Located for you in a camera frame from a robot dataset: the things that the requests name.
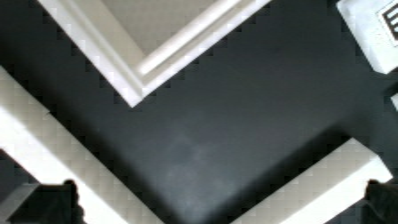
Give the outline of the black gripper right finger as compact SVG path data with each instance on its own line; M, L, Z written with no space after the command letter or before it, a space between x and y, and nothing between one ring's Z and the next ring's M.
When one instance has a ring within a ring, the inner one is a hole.
M398 224L398 185L367 181L360 224Z

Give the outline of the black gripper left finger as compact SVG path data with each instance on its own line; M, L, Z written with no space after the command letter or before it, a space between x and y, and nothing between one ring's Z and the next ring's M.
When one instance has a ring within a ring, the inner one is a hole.
M72 180L22 184L0 202L0 224L86 224Z

